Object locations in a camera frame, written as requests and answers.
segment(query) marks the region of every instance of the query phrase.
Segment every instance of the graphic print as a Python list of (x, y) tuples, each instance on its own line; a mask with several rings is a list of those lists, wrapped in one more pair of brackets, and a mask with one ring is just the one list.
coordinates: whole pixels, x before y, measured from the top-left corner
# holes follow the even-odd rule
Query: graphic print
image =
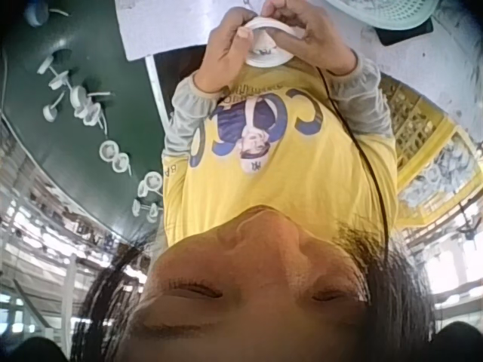
[(263, 168), (270, 145), (279, 141), (287, 130), (287, 109), (275, 94), (249, 97), (227, 109), (220, 106), (213, 115), (217, 116), (221, 141), (213, 141), (213, 153), (226, 156), (236, 149), (241, 168), (247, 173)]
[[(324, 116), (320, 105), (309, 94), (289, 89), (285, 96), (291, 100), (305, 98), (312, 104), (313, 119), (305, 120), (295, 115), (295, 130), (306, 137), (321, 131)], [(245, 100), (218, 106), (207, 120), (216, 124), (218, 140), (211, 144), (211, 151), (220, 157), (234, 154), (239, 157), (243, 171), (256, 173), (269, 159), (273, 143), (282, 139), (288, 126), (287, 108), (281, 97), (268, 93), (248, 97)], [(201, 122), (195, 132), (189, 157), (189, 166), (197, 167), (202, 161), (207, 144), (206, 123)]]

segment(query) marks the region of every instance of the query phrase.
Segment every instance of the nose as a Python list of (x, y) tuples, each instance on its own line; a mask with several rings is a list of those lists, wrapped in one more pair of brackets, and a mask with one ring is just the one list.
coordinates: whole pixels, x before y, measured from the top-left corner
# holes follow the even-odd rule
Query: nose
[(237, 281), (248, 292), (298, 293), (310, 275), (305, 246), (310, 237), (276, 210), (254, 211), (231, 238), (230, 262)]

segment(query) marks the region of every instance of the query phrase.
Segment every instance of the gray sleeve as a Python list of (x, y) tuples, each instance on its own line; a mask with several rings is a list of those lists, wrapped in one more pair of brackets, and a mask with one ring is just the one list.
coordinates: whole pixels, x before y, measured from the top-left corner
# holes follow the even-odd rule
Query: gray sleeve
[(355, 135), (394, 137), (389, 106), (379, 89), (380, 71), (371, 60), (357, 56), (358, 65), (352, 73), (330, 76), (331, 98)]
[(221, 93), (207, 94), (200, 91), (193, 83), (193, 75), (178, 84), (172, 100), (173, 115), (167, 124), (163, 122), (166, 135), (163, 157), (189, 155), (196, 129), (215, 110), (221, 96)]

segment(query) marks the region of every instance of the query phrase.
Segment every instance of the yellow t-shirt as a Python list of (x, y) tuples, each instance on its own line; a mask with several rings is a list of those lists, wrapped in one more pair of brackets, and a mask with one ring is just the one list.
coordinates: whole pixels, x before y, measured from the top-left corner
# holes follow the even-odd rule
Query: yellow t-shirt
[[(382, 231), (376, 188), (318, 73), (302, 62), (247, 67), (195, 132), (189, 157), (164, 157), (168, 245), (251, 207), (272, 207), (330, 240), (344, 224)], [(394, 138), (357, 136), (396, 213)]]

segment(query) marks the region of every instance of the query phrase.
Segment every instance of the person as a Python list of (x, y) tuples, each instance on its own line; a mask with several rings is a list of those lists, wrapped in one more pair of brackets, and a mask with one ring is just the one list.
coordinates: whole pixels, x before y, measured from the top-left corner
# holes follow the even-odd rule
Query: person
[(152, 235), (100, 274), (71, 360), (434, 355), (424, 278), (389, 244), (397, 169), (380, 71), (304, 0), (266, 0), (262, 11), (305, 29), (267, 30), (295, 58), (246, 66), (255, 16), (230, 10), (178, 85), (162, 156), (169, 248), (141, 296), (122, 270)]

